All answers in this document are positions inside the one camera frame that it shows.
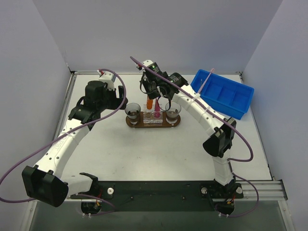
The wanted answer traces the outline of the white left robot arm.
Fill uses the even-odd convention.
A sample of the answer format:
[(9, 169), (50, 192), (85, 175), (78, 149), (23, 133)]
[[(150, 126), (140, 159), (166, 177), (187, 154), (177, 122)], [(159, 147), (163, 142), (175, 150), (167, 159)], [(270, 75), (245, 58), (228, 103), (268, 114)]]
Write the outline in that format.
[(114, 115), (125, 109), (127, 102), (124, 85), (114, 88), (108, 82), (88, 82), (84, 96), (71, 110), (55, 143), (34, 166), (26, 166), (22, 171), (26, 194), (53, 207), (59, 207), (69, 194), (82, 192), (88, 198), (95, 197), (99, 186), (92, 181), (85, 182), (79, 189), (62, 181), (64, 167), (81, 140), (101, 119), (101, 113), (112, 110)]

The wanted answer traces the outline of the dark glass cup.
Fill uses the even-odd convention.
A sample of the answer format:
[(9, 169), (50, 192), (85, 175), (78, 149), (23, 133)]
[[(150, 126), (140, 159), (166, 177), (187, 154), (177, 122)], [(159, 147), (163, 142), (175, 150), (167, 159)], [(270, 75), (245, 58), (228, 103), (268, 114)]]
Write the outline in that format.
[(125, 108), (125, 113), (128, 117), (129, 122), (132, 125), (136, 125), (140, 121), (140, 112), (141, 112), (141, 107), (137, 103), (129, 103), (127, 104)]
[(181, 106), (178, 103), (171, 102), (170, 104), (166, 104), (166, 121), (169, 124), (175, 124), (180, 119)]

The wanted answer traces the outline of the pink toothbrush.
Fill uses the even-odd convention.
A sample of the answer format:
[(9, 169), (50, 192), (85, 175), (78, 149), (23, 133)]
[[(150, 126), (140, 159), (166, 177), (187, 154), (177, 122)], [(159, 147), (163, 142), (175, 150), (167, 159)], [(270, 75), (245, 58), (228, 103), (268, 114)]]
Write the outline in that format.
[(215, 71), (214, 68), (212, 68), (212, 69), (210, 70), (210, 72), (209, 72), (209, 74), (207, 75), (206, 79), (204, 80), (204, 82), (203, 82), (202, 85), (200, 86), (200, 88), (199, 88), (199, 90), (198, 90), (198, 93), (201, 93), (201, 92), (202, 92), (202, 90), (203, 90), (203, 88), (204, 88), (206, 82), (208, 81), (208, 79), (210, 78), (210, 76), (212, 75), (212, 73), (213, 73), (214, 71)]

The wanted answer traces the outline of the magenta toothpaste tube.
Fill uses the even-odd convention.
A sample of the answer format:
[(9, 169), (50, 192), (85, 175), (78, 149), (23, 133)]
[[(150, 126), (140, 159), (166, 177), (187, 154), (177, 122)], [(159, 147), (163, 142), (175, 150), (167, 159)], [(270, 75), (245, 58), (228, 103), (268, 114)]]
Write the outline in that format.
[(158, 99), (156, 99), (155, 100), (155, 105), (154, 105), (154, 117), (159, 119), (160, 116), (161, 116), (160, 106), (159, 106)]

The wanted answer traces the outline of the orange toothpaste tube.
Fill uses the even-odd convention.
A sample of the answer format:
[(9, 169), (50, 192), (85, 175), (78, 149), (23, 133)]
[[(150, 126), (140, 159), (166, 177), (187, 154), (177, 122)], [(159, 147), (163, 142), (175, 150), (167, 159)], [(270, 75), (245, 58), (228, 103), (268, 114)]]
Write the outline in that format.
[(146, 101), (146, 108), (147, 110), (152, 110), (153, 108), (153, 100), (150, 99), (149, 97), (147, 98), (147, 101)]

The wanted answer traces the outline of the clear textured toothbrush holder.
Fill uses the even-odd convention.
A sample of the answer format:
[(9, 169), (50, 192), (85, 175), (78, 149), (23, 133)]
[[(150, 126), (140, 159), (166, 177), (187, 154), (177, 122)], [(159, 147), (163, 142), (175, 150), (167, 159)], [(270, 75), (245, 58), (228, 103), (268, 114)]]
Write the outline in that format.
[(161, 126), (163, 123), (163, 113), (159, 119), (154, 117), (154, 105), (152, 110), (147, 110), (146, 104), (143, 106), (143, 123), (146, 126)]

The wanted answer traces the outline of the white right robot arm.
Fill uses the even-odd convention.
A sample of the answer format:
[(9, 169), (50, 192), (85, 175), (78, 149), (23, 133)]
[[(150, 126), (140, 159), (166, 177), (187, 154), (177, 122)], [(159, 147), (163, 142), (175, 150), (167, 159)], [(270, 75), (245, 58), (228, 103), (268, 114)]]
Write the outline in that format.
[(204, 128), (209, 138), (203, 143), (203, 148), (213, 158), (214, 180), (222, 187), (234, 184), (229, 149), (232, 147), (236, 121), (215, 112), (178, 73), (168, 76), (164, 72), (159, 78), (149, 71), (143, 71), (140, 85), (150, 99), (163, 97), (170, 103), (179, 104)]

